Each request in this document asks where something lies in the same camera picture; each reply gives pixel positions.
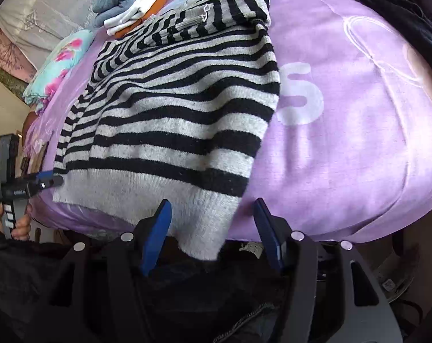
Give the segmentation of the person left hand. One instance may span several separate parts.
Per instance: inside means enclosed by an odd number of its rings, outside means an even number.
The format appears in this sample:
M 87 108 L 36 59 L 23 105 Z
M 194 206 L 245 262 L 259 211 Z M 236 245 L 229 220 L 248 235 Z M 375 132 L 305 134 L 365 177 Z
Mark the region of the person left hand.
M 11 236 L 15 240 L 28 241 L 30 239 L 31 232 L 31 212 L 32 206 L 27 205 L 25 214 L 17 220 L 15 229 L 12 230 Z M 3 232 L 2 218 L 3 205 L 0 204 L 0 231 Z

